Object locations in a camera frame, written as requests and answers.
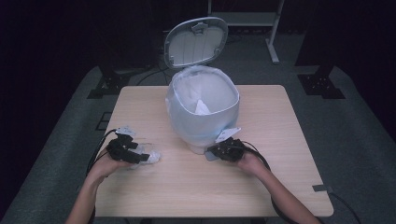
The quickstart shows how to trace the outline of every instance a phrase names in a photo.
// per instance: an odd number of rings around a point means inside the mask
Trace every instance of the forearm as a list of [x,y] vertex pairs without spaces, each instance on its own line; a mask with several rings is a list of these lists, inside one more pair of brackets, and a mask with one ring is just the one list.
[[318,219],[268,170],[256,176],[271,194],[276,206],[291,220],[300,224],[319,223]]
[[100,181],[87,178],[81,187],[66,224],[88,223],[95,207],[96,191]]

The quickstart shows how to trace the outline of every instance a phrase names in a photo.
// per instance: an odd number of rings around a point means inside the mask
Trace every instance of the wooden table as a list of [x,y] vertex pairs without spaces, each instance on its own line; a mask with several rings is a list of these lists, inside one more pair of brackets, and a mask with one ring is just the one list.
[[[272,171],[310,211],[328,217],[333,208],[318,168],[282,86],[237,86],[240,110],[234,138],[253,144]],[[98,217],[275,217],[266,188],[226,161],[194,154],[172,130],[167,87],[125,87],[107,130],[129,125],[134,141],[162,153],[154,164],[122,169],[97,192]],[[104,146],[115,134],[108,136]]]

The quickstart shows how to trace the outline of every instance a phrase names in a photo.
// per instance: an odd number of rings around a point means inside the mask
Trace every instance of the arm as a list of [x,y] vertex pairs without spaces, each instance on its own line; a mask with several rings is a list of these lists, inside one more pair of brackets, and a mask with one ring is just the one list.
[[255,175],[268,189],[277,207],[298,223],[319,223],[318,219],[253,154],[245,152],[237,162],[243,171]]
[[118,168],[131,166],[131,163],[126,161],[114,161],[106,150],[102,150],[98,158],[85,178],[66,224],[88,223],[95,207],[99,185]]

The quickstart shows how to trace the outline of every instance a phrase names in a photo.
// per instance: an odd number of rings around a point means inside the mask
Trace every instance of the black wall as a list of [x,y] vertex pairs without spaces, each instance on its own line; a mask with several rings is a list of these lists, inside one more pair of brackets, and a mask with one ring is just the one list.
[[0,17],[1,218],[95,63],[79,1],[2,1]]
[[396,141],[395,10],[387,0],[319,0],[296,65],[333,61]]
[[1,1],[0,218],[85,75],[156,61],[150,18],[145,0]]

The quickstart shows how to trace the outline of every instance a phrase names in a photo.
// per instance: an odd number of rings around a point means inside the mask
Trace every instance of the dark background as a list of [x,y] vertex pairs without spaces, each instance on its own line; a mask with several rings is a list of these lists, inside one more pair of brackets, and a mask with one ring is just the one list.
[[[277,1],[213,4],[213,10],[271,11]],[[205,16],[206,7],[203,0],[1,1],[0,218],[84,76],[97,65],[156,63],[160,46],[152,30]],[[296,65],[331,59],[394,139],[395,9],[385,0],[286,1],[278,28],[306,32]]]

